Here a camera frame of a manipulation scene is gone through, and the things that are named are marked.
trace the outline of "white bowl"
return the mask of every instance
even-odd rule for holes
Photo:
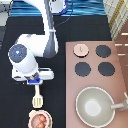
[[[115,116],[112,97],[99,87],[87,87],[76,98],[76,111],[79,118],[95,128],[105,127]]]

